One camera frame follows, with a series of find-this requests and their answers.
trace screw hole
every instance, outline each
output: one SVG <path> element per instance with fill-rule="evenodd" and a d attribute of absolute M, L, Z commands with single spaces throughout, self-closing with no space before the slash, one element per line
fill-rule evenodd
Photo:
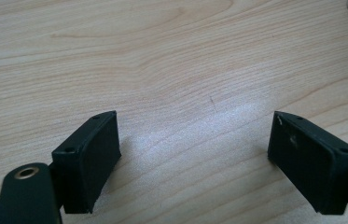
<path fill-rule="evenodd" d="M 65 149 L 65 152 L 67 152 L 67 153 L 75 152 L 75 148 L 74 148 L 74 147 L 67 147 L 67 148 Z"/>
<path fill-rule="evenodd" d="M 37 172 L 39 172 L 39 168 L 37 167 L 27 167 L 25 169 L 22 169 L 18 171 L 14 177 L 16 179 L 27 179 L 33 175 L 35 175 Z"/>
<path fill-rule="evenodd" d="M 340 148 L 340 151 L 343 153 L 348 153 L 348 148 L 342 147 Z"/>

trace black metal part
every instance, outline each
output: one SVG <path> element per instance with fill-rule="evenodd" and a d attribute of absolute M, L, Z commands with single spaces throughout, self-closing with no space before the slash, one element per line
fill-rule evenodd
<path fill-rule="evenodd" d="M 23 165 L 6 175 L 0 193 L 1 223 L 62 223 L 46 164 Z"/>
<path fill-rule="evenodd" d="M 307 119 L 275 112 L 268 156 L 316 212 L 342 215 L 348 204 L 348 144 Z"/>
<path fill-rule="evenodd" d="M 92 213 L 120 156 L 116 111 L 90 118 L 52 152 L 65 213 Z"/>
<path fill-rule="evenodd" d="M 5 177 L 0 223 L 61 223 L 66 213 L 92 212 L 121 154 L 116 111 L 96 115 L 52 152 L 53 163 L 32 163 Z"/>

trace light wood tabletop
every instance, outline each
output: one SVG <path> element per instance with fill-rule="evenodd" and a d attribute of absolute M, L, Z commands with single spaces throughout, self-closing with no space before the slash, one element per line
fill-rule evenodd
<path fill-rule="evenodd" d="M 0 186 L 110 110 L 122 157 L 64 223 L 348 223 L 267 159 L 275 110 L 348 142 L 345 0 L 0 1 Z"/>

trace table surface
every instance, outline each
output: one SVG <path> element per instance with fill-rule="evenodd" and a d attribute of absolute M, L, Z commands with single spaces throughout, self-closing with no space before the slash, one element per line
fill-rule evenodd
<path fill-rule="evenodd" d="M 344 0 L 0 1 L 0 185 L 109 110 L 122 158 L 64 223 L 348 223 L 266 154 L 275 110 L 348 142 Z"/>

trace wooden table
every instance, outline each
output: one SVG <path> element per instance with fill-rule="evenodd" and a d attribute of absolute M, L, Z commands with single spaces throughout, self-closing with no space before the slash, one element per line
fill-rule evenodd
<path fill-rule="evenodd" d="M 64 223 L 348 223 L 266 155 L 274 110 L 348 142 L 345 4 L 0 1 L 0 185 L 117 110 L 123 156 Z"/>

